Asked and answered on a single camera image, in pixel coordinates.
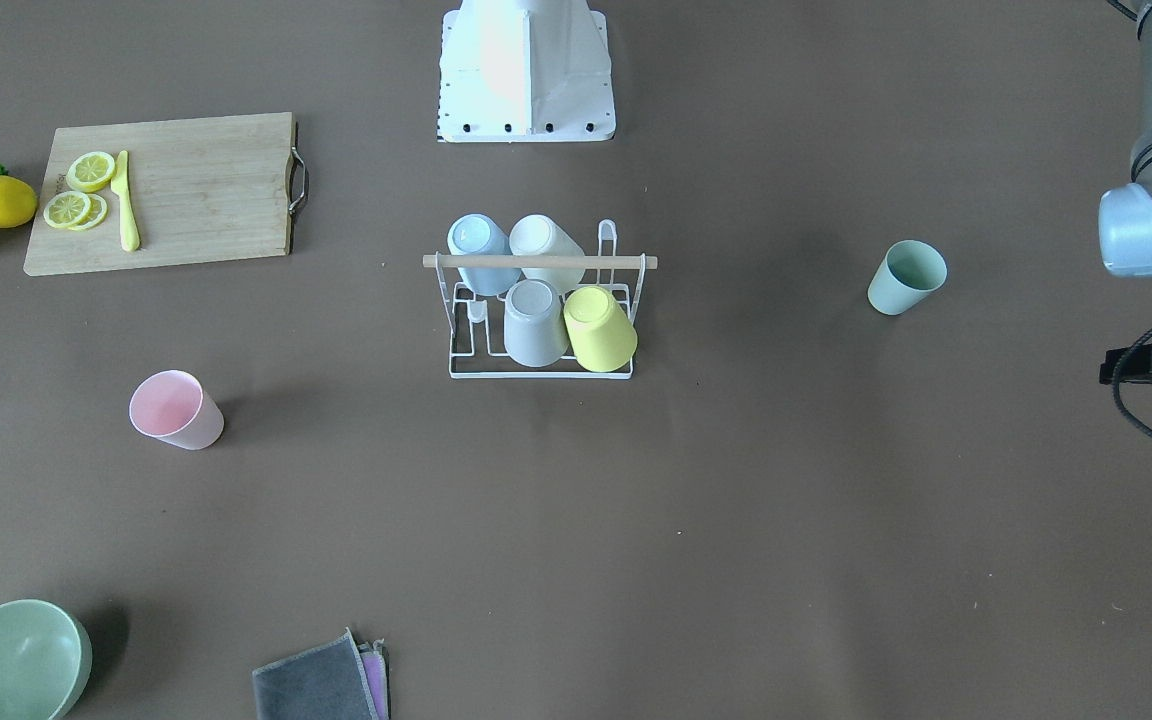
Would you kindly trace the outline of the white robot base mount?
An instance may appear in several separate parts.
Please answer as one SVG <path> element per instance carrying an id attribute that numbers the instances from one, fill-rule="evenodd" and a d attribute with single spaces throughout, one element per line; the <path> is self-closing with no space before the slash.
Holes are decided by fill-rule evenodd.
<path id="1" fill-rule="evenodd" d="M 439 70 L 435 141 L 616 135 L 608 23 L 585 1 L 463 1 L 444 14 Z"/>

